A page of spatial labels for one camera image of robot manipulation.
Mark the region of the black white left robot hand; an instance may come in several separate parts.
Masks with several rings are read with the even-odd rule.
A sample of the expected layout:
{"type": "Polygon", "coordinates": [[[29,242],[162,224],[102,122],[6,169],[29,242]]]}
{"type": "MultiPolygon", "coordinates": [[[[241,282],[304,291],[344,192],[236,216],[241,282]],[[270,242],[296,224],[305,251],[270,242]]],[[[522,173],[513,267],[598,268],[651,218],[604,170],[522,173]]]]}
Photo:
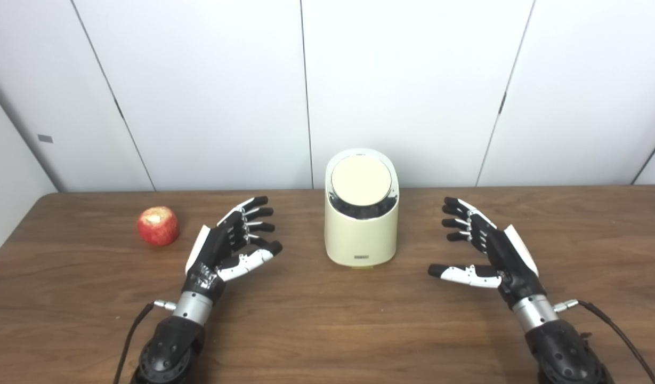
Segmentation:
{"type": "Polygon", "coordinates": [[[216,304],[227,282],[246,275],[282,251],[278,241],[269,242],[258,233],[272,233],[274,225],[258,222],[269,217],[266,195],[233,207],[214,227],[202,226],[184,268],[183,292],[200,295],[216,304]]]}

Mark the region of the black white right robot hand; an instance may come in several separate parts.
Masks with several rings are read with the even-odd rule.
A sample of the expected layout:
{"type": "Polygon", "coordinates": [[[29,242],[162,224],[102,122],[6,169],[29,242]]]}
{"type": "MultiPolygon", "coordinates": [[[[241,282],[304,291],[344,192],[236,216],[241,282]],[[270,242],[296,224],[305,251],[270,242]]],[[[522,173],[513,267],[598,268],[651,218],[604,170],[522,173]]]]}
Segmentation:
{"type": "Polygon", "coordinates": [[[466,286],[497,289],[509,309],[531,296],[546,296],[539,270],[513,225],[498,228],[483,212],[462,199],[445,197],[442,220],[449,242],[467,242],[486,256],[488,265],[431,264],[428,274],[466,286]]]}

